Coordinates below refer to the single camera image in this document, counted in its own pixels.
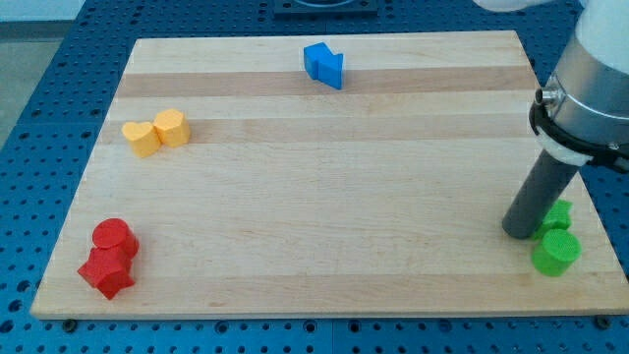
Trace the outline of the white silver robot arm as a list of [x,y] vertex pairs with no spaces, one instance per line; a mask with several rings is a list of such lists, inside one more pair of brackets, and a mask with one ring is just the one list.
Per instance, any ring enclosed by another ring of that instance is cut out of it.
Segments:
[[543,151],[572,166],[628,171],[628,0],[582,3],[530,126]]

